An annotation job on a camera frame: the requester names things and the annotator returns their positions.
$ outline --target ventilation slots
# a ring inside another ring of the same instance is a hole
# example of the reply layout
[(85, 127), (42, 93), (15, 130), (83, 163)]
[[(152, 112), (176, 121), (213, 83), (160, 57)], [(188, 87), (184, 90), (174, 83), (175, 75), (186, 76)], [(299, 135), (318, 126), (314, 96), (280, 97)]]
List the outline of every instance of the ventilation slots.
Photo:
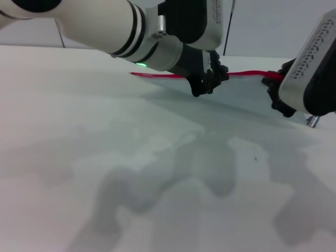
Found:
[(214, 19), (217, 24), (220, 24), (222, 22), (221, 20), (221, 5), (220, 5), (220, 0), (213, 0), (214, 6), (213, 6), (213, 11), (214, 11)]
[(319, 32), (312, 40), (310, 47), (307, 49), (301, 62), (298, 64), (296, 71), (292, 74), (293, 79), (301, 79), (304, 76), (304, 72), (309, 67), (310, 63), (315, 59), (315, 54), (320, 50), (321, 45), (326, 40), (326, 37), (332, 32), (332, 27), (335, 25), (335, 21), (328, 19), (322, 23)]

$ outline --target green led light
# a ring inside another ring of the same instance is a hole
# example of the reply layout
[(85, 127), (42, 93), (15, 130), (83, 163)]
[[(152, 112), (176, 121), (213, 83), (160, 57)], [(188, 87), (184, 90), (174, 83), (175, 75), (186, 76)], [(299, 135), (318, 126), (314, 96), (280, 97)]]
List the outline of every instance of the green led light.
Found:
[(136, 63), (136, 64), (139, 65), (139, 66), (147, 67), (147, 65), (143, 64), (143, 63)]

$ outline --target white table surface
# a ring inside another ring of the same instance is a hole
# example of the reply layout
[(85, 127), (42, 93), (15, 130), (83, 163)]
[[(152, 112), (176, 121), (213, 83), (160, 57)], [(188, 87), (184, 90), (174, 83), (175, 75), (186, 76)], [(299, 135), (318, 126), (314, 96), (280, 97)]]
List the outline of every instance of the white table surface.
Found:
[(0, 251), (335, 251), (335, 115), (283, 118), (260, 78), (194, 98), (98, 51), (0, 56)]

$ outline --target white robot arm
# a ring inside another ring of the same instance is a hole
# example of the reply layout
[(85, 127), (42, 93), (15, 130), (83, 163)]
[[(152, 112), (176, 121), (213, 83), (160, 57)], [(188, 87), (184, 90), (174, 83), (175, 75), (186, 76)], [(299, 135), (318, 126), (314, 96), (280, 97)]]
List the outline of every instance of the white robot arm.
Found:
[(222, 0), (166, 0), (141, 9), (127, 0), (0, 0), (0, 27), (54, 18), (68, 38), (158, 71), (185, 77), (194, 96), (227, 80), (215, 49)]

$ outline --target red cable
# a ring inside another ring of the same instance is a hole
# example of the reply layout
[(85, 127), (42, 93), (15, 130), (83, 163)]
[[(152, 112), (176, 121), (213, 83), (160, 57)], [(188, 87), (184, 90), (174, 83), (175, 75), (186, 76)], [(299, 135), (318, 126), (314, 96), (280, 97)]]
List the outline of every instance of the red cable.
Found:
[[(146, 77), (146, 78), (169, 78), (169, 79), (184, 79), (184, 77), (179, 75), (155, 75), (150, 73), (140, 73), (140, 72), (131, 72), (130, 74), (139, 76), (139, 77)], [(276, 72), (265, 72), (265, 71), (244, 71), (244, 72), (228, 72), (229, 76), (264, 76), (270, 79), (275, 79), (278, 81), (283, 81), (285, 78), (283, 75), (276, 73)]]

